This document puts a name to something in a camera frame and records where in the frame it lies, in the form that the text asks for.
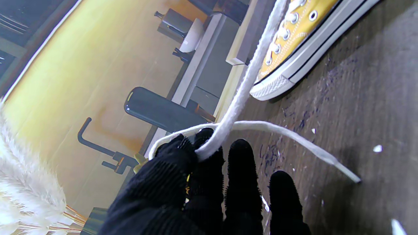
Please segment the left robot hand black glove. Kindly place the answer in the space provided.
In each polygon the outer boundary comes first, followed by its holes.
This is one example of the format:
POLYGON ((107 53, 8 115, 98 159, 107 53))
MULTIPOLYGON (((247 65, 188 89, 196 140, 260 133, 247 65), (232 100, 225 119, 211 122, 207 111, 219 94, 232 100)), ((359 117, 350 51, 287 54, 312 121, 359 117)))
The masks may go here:
POLYGON ((202 129, 164 143, 106 213, 99 235, 262 235, 262 198, 255 157, 244 139, 231 144, 224 192, 219 148, 198 162, 195 150, 212 136, 202 129))

